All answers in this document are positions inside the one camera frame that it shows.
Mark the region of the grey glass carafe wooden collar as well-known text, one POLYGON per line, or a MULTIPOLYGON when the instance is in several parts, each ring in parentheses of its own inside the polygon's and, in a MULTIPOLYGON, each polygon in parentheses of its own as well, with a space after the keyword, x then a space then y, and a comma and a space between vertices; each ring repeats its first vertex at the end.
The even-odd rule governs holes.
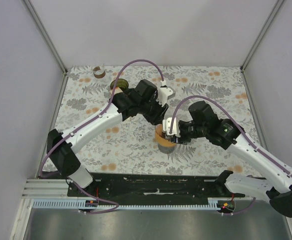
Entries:
POLYGON ((161 124, 155 126, 155 140, 158 144, 158 149, 160 152, 170 154, 175 150, 176 144, 168 141, 163 136, 161 124))

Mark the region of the orange coffee filter pack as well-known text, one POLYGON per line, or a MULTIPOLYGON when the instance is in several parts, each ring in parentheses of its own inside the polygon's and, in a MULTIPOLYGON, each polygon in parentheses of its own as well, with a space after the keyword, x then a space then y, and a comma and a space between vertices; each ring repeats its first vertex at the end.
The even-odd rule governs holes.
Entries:
POLYGON ((110 95, 110 100, 109 100, 109 101, 112 102, 114 96, 115 96, 116 94, 120 94, 120 93, 123 93, 123 90, 122 90, 121 88, 116 87, 116 88, 112 89, 112 90, 111 90, 111 95, 110 95))

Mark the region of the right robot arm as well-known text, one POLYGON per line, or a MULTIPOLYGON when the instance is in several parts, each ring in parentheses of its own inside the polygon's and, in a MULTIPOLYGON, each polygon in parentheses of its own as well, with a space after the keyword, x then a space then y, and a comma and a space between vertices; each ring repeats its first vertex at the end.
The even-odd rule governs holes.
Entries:
POLYGON ((239 176, 225 170, 214 185, 216 194, 221 197, 230 193, 251 196, 292 218, 292 167, 261 147, 232 118, 219 119, 205 101, 193 103, 188 111, 191 121, 181 121, 175 116, 168 120, 166 134, 172 142, 185 144, 192 139, 206 138, 247 162, 264 177, 239 176))

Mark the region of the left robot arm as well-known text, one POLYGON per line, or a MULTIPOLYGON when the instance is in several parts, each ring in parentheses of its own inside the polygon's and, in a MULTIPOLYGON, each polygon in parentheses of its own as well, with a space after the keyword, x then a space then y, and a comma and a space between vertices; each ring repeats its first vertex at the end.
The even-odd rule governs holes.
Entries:
POLYGON ((113 90, 110 102, 98 112, 64 132, 53 129, 47 137, 47 155, 59 174, 75 182, 87 197, 95 193, 96 184, 76 154, 106 129, 138 114, 153 126, 160 124, 168 110, 167 101, 175 96, 175 91, 165 82, 157 87, 145 79, 135 88, 114 87, 113 90))

